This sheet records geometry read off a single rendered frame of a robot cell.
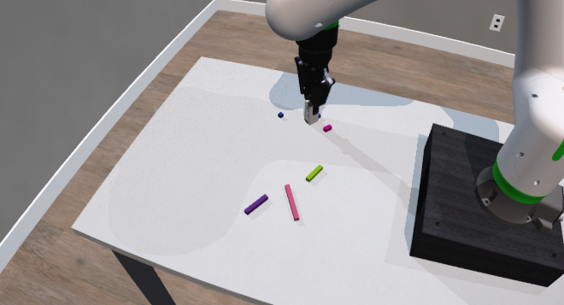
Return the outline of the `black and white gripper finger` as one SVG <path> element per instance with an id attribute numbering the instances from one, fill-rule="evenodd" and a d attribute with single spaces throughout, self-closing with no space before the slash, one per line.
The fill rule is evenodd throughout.
<path id="1" fill-rule="evenodd" d="M 311 92 L 311 82 L 309 81 L 310 76 L 308 75 L 308 64 L 303 63 L 299 56 L 295 57 L 295 62 L 297 65 L 297 74 L 300 86 L 300 92 L 305 98 L 305 108 L 304 108 L 304 120 L 308 118 L 308 103 L 310 102 L 310 92 Z"/>
<path id="2" fill-rule="evenodd" d="M 331 79 L 326 68 L 322 79 L 314 80 L 315 70 L 309 69 L 311 82 L 310 102 L 308 103 L 308 124 L 312 125 L 319 119 L 319 108 L 326 103 L 332 85 L 336 83 L 335 79 Z"/>

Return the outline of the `pink rod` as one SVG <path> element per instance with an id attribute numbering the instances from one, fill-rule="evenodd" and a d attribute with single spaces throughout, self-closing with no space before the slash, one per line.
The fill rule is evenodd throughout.
<path id="1" fill-rule="evenodd" d="M 290 185 L 285 185 L 285 191 L 286 191 L 286 194 L 287 194 L 290 206 L 291 206 L 291 212 L 293 214 L 294 221 L 297 221 L 297 220 L 299 220 L 299 215 L 298 215 L 298 212 L 297 212 L 297 207 L 296 207 L 296 204 L 295 204 L 292 192 L 291 192 Z"/>

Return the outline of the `lime green rod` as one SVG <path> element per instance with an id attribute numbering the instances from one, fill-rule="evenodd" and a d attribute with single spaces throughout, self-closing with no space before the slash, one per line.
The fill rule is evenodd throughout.
<path id="1" fill-rule="evenodd" d="M 313 172 L 311 172 L 307 177 L 306 180 L 310 182 L 321 170 L 323 166 L 319 165 Z"/>

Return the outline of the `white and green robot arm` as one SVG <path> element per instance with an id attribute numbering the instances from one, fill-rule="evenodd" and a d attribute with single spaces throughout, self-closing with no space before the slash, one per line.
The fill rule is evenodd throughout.
<path id="1" fill-rule="evenodd" d="M 281 38 L 326 51 L 339 20 L 375 1 L 267 0 L 265 14 Z M 548 233 L 564 220 L 564 0 L 515 1 L 514 129 L 474 190 L 494 220 Z"/>

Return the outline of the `purple rod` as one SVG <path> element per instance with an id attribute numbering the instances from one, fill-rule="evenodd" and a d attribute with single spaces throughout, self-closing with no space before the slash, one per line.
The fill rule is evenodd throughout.
<path id="1" fill-rule="evenodd" d="M 264 194 L 263 196 L 261 196 L 258 200 L 256 200 L 255 202 L 253 202 L 251 205 L 249 205 L 249 207 L 247 207 L 244 212 L 249 215 L 251 212 L 253 212 L 255 209 L 257 209 L 259 206 L 261 206 L 266 200 L 268 199 L 268 196 L 266 194 Z"/>

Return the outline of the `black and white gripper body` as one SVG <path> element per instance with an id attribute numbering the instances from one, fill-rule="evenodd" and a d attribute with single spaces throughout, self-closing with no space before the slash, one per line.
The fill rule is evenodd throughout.
<path id="1" fill-rule="evenodd" d="M 326 71 L 329 73 L 328 63 L 332 59 L 332 48 L 327 51 L 310 51 L 305 50 L 298 46 L 298 55 L 299 58 L 303 61 L 303 63 L 311 63 L 308 65 L 308 75 L 310 76 L 309 69 L 314 68 L 315 70 L 315 77 L 314 80 L 322 79 L 326 68 Z M 315 65 L 315 66 L 312 66 Z"/>

